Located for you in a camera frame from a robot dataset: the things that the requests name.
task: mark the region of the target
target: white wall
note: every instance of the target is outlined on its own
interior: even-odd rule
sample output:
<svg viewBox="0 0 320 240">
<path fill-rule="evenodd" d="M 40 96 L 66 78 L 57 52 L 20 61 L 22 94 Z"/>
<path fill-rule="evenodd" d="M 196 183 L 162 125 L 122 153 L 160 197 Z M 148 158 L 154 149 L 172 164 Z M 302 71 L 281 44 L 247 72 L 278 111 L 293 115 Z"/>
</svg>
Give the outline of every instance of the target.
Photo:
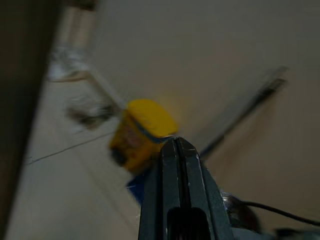
<svg viewBox="0 0 320 240">
<path fill-rule="evenodd" d="M 319 219 L 319 26 L 316 0 L 108 0 L 89 59 L 124 101 L 158 101 L 200 148 L 230 101 L 290 67 L 287 88 L 208 166 L 226 191 Z M 267 228 L 292 223 L 263 216 Z"/>
<path fill-rule="evenodd" d="M 317 63 L 319 7 L 315 0 L 103 1 L 90 62 L 125 102 L 158 101 L 197 142 L 266 70 Z"/>
</svg>

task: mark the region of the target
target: black plastic part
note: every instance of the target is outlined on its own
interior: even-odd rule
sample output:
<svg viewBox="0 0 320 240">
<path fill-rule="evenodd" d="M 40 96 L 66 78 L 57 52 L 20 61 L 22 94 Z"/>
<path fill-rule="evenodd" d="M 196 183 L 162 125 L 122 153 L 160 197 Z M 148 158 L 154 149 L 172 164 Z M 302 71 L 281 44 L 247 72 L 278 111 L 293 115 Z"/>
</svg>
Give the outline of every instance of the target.
<svg viewBox="0 0 320 240">
<path fill-rule="evenodd" d="M 163 146 L 146 180 L 138 239 L 234 239 L 214 179 L 181 137 Z"/>
</svg>

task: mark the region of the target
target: tiled floor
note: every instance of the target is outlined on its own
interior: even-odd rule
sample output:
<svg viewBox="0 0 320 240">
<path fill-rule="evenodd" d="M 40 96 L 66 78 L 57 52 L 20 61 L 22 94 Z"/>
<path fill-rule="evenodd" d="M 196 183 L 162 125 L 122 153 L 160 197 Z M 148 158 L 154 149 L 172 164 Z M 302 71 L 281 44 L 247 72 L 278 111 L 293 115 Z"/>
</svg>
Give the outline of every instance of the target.
<svg viewBox="0 0 320 240">
<path fill-rule="evenodd" d="M 83 84 L 43 88 L 6 240 L 138 239 L 131 176 L 107 148 L 119 120 L 78 132 L 64 115 L 70 96 L 90 90 Z"/>
</svg>

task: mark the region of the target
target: metal part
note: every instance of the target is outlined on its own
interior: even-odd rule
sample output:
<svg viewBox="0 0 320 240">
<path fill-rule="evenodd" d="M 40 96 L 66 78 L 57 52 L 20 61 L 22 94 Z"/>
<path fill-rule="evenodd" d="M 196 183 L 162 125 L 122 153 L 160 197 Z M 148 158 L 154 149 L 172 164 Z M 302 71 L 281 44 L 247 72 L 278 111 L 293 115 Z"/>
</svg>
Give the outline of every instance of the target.
<svg viewBox="0 0 320 240">
<path fill-rule="evenodd" d="M 248 206 L 241 205 L 242 201 L 231 193 L 222 192 L 221 194 L 232 227 L 261 234 L 261 225 L 256 214 Z"/>
<path fill-rule="evenodd" d="M 215 181 L 181 137 L 163 146 L 144 185 L 138 239 L 234 239 Z"/>
</svg>

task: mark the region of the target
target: yellow bucket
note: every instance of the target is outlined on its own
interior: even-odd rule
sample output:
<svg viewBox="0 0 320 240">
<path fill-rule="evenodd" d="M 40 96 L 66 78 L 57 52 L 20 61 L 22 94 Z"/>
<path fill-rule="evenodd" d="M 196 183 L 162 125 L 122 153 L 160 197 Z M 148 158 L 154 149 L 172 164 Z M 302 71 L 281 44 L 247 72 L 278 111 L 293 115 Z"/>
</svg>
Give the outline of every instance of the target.
<svg viewBox="0 0 320 240">
<path fill-rule="evenodd" d="M 123 111 L 109 147 L 118 163 L 138 174 L 150 165 L 153 153 L 159 152 L 177 131 L 177 124 L 160 105 L 149 99 L 137 99 Z"/>
</svg>

